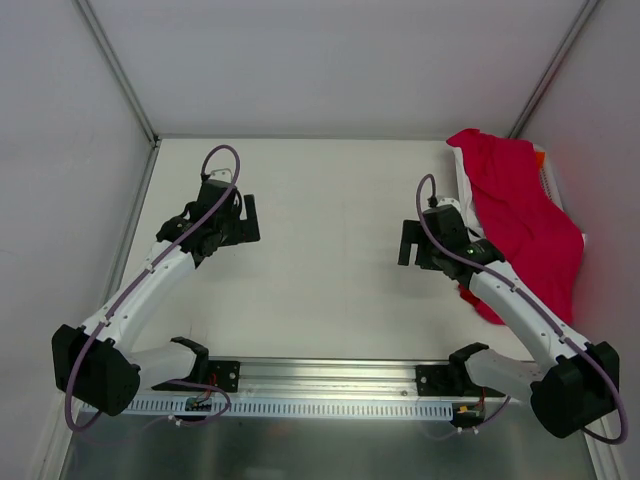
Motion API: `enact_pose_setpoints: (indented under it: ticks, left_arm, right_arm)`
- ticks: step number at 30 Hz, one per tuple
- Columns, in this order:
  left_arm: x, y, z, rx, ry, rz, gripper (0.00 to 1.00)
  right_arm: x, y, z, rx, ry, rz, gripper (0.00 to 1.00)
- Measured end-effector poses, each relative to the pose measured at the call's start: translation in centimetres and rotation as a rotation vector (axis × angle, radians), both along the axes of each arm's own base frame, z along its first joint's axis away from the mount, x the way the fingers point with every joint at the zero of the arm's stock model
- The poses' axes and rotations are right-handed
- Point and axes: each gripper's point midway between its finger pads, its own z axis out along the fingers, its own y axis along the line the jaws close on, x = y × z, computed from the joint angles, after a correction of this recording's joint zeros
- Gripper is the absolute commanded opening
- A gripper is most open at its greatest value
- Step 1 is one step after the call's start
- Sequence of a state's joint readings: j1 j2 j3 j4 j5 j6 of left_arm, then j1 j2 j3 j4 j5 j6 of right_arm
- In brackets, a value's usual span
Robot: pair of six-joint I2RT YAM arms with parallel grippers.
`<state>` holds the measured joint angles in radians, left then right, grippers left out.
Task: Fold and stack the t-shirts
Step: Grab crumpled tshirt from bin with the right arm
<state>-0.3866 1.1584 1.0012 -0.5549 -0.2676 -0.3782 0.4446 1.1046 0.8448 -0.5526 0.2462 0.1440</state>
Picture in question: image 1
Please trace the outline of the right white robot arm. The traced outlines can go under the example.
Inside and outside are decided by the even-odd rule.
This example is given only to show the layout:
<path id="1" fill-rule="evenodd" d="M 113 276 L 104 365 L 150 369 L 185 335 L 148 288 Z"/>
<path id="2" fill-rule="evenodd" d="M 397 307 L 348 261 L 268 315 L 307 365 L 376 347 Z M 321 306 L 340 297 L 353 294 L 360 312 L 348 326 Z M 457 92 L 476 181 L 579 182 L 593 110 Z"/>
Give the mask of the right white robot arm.
<path id="1" fill-rule="evenodd" d="M 398 262 L 439 271 L 496 313 L 525 346 L 529 363 L 473 343 L 449 357 L 447 381 L 459 395 L 486 388 L 529 405 L 553 436 L 586 432 L 616 412 L 628 435 L 619 393 L 620 359 L 608 343 L 594 344 L 555 315 L 487 240 L 472 240 L 452 205 L 430 208 L 402 224 Z"/>

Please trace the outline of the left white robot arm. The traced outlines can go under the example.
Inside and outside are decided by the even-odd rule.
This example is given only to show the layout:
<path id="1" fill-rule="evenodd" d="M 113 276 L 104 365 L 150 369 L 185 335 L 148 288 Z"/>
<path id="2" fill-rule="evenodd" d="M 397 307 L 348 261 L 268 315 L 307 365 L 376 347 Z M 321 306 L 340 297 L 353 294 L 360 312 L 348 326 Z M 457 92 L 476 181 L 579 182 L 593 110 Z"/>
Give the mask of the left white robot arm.
<path id="1" fill-rule="evenodd" d="M 223 247 L 260 239 L 255 198 L 220 180 L 201 184 L 196 200 L 166 221 L 133 280 L 80 326 L 52 337 L 57 388 L 98 412 L 116 416 L 143 390 L 178 381 L 197 390 L 208 381 L 209 352 L 184 337 L 136 351 L 134 345 L 171 289 Z"/>

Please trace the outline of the magenta t shirt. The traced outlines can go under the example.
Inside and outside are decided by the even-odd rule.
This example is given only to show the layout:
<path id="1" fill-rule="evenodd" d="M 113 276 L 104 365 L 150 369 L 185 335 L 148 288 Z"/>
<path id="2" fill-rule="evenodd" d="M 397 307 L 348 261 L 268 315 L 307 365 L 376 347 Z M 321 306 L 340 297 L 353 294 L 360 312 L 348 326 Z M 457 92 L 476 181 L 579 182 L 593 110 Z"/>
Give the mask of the magenta t shirt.
<path id="1" fill-rule="evenodd" d="M 563 322 L 572 324 L 582 264 L 579 228 L 544 192 L 534 145 L 477 129 L 447 140 L 462 153 L 476 216 L 520 280 Z"/>

